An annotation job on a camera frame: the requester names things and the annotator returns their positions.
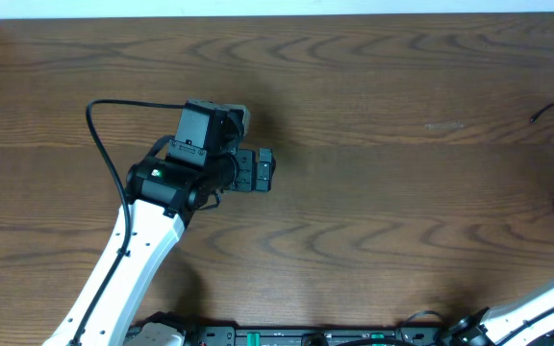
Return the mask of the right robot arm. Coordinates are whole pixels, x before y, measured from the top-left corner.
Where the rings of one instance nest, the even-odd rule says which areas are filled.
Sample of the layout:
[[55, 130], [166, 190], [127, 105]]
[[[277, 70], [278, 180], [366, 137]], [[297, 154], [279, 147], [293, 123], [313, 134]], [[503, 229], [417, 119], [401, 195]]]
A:
[[456, 346], [526, 346], [554, 331], [554, 279], [502, 306], [484, 308], [443, 332], [441, 343]]

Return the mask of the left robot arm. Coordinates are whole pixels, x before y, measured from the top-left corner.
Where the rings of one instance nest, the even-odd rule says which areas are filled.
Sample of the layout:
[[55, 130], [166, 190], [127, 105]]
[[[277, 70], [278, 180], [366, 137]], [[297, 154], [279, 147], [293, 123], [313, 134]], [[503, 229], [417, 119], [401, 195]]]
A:
[[268, 192], [271, 150], [241, 148], [251, 114], [243, 105], [189, 100], [178, 106], [177, 132], [159, 138], [125, 179], [95, 142], [121, 200], [112, 235], [73, 307], [48, 345], [182, 345], [180, 327], [132, 325], [166, 255], [193, 215], [225, 191]]

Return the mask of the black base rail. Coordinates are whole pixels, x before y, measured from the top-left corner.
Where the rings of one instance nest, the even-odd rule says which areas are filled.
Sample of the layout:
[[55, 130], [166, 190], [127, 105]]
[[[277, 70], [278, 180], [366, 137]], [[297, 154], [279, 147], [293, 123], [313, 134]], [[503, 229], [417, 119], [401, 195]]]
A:
[[125, 345], [304, 346], [341, 345], [371, 339], [381, 345], [396, 339], [413, 345], [451, 345], [446, 323], [410, 317], [396, 326], [242, 326], [235, 321], [157, 312], [130, 327]]

